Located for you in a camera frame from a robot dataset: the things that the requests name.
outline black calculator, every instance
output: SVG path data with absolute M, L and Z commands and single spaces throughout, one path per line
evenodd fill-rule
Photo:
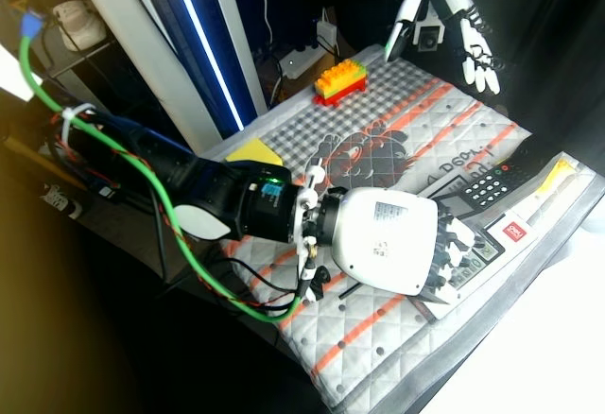
M 433 198 L 457 218 L 479 214 L 536 176 L 560 150 L 531 135 L 510 157 L 455 194 Z

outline gingham fabric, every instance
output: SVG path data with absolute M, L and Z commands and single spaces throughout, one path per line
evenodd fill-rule
M 387 187 L 417 193 L 457 166 L 464 166 L 467 180 L 471 180 L 511 154 L 528 136 L 506 117 L 408 62 L 384 64 L 381 57 L 374 57 L 367 68 L 369 85 L 365 93 L 353 93 L 335 108 L 309 103 L 261 137 L 295 177 L 303 174 L 309 160 L 317 158 L 318 153 L 329 155 L 344 144 L 350 154 L 353 147 L 364 146 L 363 142 L 359 145 L 360 141 L 375 134 L 378 137 L 372 151 L 360 150 L 359 172 L 347 174 L 332 166 L 328 167 L 329 174 L 332 172 L 339 185 L 386 183 L 390 184 Z M 376 120 L 380 129 L 372 133 Z M 393 143 L 387 132 L 400 132 L 393 137 L 399 140 Z M 394 160 L 406 163 L 397 168 Z M 584 168 L 582 175 L 583 180 L 591 180 L 594 173 Z M 549 230 L 579 192 L 581 188 L 561 191 L 558 201 L 547 206 L 548 214 L 540 211 L 536 215 L 532 226 L 538 235 Z M 249 262 L 277 285 L 295 284 L 297 260 L 293 246 L 247 238 L 231 243 L 227 252 Z M 411 300 L 369 286 L 341 301 L 338 295 L 355 281 L 342 273 L 329 250 L 322 249 L 317 262 L 326 266 L 332 277 L 323 287 L 324 298 L 299 306 L 279 329 L 324 402 L 335 412 L 394 412 L 389 403 L 399 390 L 420 394 L 434 383 L 417 381 L 414 370 L 463 329 L 521 264 L 522 259 L 513 261 L 517 260 L 444 319 L 429 324 Z M 233 270 L 259 302 L 279 294 L 259 284 L 241 267 Z M 395 412 L 401 412 L 400 408 L 406 407 L 397 406 Z

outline zip tie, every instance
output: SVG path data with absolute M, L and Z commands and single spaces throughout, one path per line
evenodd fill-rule
M 81 104 L 77 107 L 71 109 L 66 107 L 61 112 L 61 117 L 63 118 L 63 127 L 60 131 L 60 138 L 63 141 L 63 144 L 69 147 L 69 143 L 67 142 L 69 138 L 69 129 L 72 125 L 72 119 L 78 116 L 82 112 L 86 112 L 87 110 L 93 109 L 95 106 L 93 104 Z

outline cartoon print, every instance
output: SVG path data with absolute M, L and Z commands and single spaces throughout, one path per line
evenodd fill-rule
M 310 158 L 319 158 L 326 170 L 326 180 L 316 187 L 322 194 L 328 187 L 392 187 L 410 168 L 404 142 L 407 135 L 399 130 L 387 130 L 383 121 L 374 121 L 363 131 L 342 139 L 328 134 Z

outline deli logo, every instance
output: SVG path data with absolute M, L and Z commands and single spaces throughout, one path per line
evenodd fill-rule
M 509 226 L 503 230 L 503 232 L 514 242 L 519 242 L 523 236 L 527 234 L 527 232 L 515 222 L 511 222 Z

